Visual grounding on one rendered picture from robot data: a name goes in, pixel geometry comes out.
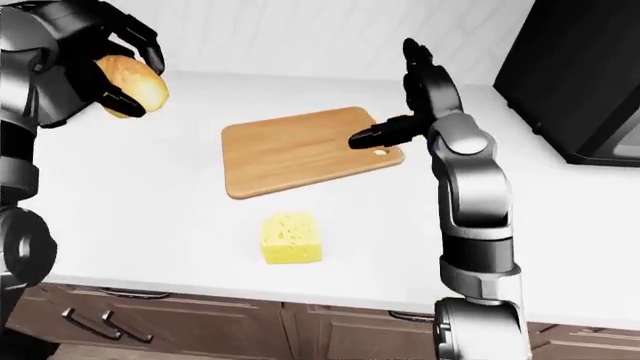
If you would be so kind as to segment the black microwave oven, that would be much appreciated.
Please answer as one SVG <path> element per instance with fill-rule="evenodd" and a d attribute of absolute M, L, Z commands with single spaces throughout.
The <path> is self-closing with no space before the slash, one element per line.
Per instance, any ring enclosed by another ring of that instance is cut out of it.
<path fill-rule="evenodd" d="M 640 0 L 535 0 L 493 87 L 567 163 L 640 167 Z"/>

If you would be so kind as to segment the golden bread roll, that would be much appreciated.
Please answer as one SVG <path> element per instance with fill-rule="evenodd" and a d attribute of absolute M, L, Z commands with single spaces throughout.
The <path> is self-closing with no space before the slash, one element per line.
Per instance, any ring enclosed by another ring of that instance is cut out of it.
<path fill-rule="evenodd" d="M 138 101 L 147 113 L 164 106 L 169 98 L 165 81 L 152 68 L 128 56 L 110 55 L 96 61 L 107 79 Z"/>

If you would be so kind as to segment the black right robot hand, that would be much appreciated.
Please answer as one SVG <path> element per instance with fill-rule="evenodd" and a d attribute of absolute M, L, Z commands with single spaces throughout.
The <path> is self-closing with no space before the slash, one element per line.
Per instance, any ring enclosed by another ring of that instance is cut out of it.
<path fill-rule="evenodd" d="M 351 149 L 390 147 L 425 136 L 434 122 L 451 113 L 463 111 L 458 90 L 441 65 L 435 65 L 430 50 L 412 38 L 403 41 L 406 74 L 403 88 L 406 104 L 413 113 L 395 116 L 353 134 Z"/>

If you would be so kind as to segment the yellow cheese block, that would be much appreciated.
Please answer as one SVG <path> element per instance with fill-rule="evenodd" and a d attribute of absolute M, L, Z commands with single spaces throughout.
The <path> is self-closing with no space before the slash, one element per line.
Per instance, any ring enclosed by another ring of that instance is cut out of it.
<path fill-rule="evenodd" d="M 260 249 L 268 264 L 315 263 L 323 258 L 315 218 L 308 212 L 280 213 L 262 226 Z"/>

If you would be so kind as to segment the brown wooden base cabinet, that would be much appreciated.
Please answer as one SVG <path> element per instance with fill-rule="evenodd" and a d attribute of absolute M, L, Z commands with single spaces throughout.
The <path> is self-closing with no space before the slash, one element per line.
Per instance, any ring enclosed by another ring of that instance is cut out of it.
<path fill-rule="evenodd" d="M 154 340 L 140 344 L 105 326 L 106 311 Z M 7 325 L 58 343 L 230 360 L 437 360 L 432 326 L 388 311 L 181 293 L 125 299 L 98 287 L 41 284 L 26 290 Z"/>

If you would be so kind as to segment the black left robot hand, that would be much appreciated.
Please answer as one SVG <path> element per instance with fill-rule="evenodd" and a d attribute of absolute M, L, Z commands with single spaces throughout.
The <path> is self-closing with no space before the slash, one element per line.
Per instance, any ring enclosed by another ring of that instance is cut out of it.
<path fill-rule="evenodd" d="M 96 61 L 139 54 L 160 75 L 165 62 L 157 32 L 104 0 L 58 0 L 34 14 L 50 26 L 60 49 L 57 63 L 81 101 L 136 118 L 145 115 L 143 106 L 112 84 Z"/>

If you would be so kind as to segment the wooden cutting board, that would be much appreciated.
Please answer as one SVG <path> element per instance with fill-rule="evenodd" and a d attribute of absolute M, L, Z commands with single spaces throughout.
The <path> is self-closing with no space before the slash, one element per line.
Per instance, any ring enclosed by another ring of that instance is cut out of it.
<path fill-rule="evenodd" d="M 242 200 L 401 164 L 396 146 L 349 148 L 349 137 L 374 123 L 346 107 L 229 125 L 221 131 L 226 193 Z"/>

